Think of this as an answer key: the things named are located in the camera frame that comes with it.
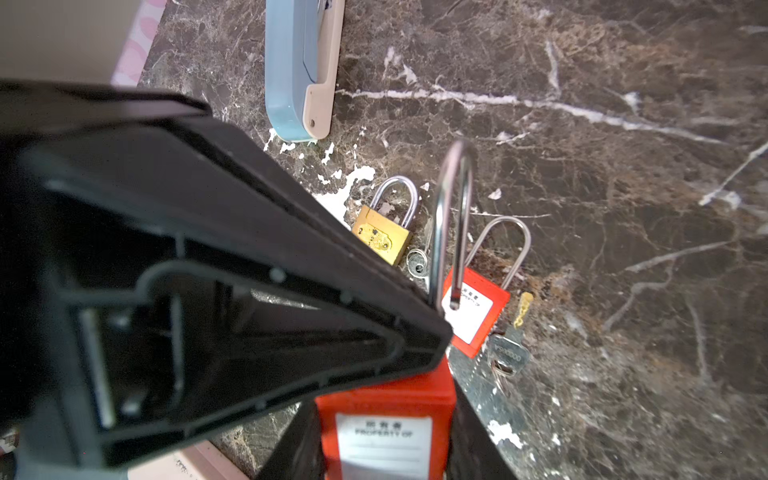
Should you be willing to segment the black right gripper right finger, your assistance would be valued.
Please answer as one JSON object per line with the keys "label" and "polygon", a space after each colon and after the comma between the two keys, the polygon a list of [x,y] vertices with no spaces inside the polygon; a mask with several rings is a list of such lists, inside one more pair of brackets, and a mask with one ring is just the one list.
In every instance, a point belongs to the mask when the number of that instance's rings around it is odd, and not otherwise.
{"label": "black right gripper right finger", "polygon": [[451,422],[446,478],[517,480],[457,380],[454,380],[454,386],[456,404]]}

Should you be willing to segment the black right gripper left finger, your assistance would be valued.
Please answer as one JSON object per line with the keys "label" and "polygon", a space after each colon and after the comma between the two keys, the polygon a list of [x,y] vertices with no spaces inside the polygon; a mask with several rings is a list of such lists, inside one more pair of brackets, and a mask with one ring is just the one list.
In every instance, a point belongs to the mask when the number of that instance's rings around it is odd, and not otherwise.
{"label": "black right gripper left finger", "polygon": [[1,84],[1,424],[123,470],[433,370],[452,331],[238,127],[169,90]]}

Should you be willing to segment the red key fob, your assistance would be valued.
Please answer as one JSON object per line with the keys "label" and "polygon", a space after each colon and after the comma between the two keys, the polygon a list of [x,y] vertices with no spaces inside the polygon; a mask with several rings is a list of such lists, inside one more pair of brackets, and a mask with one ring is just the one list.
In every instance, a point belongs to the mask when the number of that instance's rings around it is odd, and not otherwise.
{"label": "red key fob", "polygon": [[[476,152],[457,140],[436,190],[428,302],[461,303]],[[448,360],[425,374],[316,399],[329,479],[439,479],[457,393]]]}
{"label": "red key fob", "polygon": [[[472,270],[469,265],[491,229],[504,222],[513,223],[522,231],[524,244],[503,283],[497,285]],[[488,223],[466,257],[461,286],[461,302],[457,309],[450,306],[453,270],[449,271],[443,285],[444,317],[453,329],[452,345],[467,357],[475,358],[478,355],[491,333],[492,327],[509,303],[511,298],[510,284],[526,259],[531,243],[532,236],[528,226],[517,217],[501,216]]]}

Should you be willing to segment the brass padlock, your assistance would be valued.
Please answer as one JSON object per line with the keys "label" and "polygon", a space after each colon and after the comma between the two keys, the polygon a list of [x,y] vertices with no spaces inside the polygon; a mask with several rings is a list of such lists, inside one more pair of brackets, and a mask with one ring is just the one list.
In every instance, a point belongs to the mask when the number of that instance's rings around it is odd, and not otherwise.
{"label": "brass padlock", "polygon": [[[409,195],[410,203],[403,220],[396,223],[377,211],[384,192],[390,186],[402,183]],[[374,250],[390,265],[396,266],[405,251],[412,233],[409,226],[418,210],[419,194],[417,187],[409,178],[396,175],[386,179],[374,194],[372,203],[364,205],[351,231],[364,244]]]}

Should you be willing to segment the light blue rectangular bar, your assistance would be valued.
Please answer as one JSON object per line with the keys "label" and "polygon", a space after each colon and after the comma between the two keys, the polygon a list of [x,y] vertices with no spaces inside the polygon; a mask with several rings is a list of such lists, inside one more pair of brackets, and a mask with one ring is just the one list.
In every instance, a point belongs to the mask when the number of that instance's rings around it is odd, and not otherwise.
{"label": "light blue rectangular bar", "polygon": [[344,11],[344,0],[266,2],[265,104],[284,141],[330,133]]}

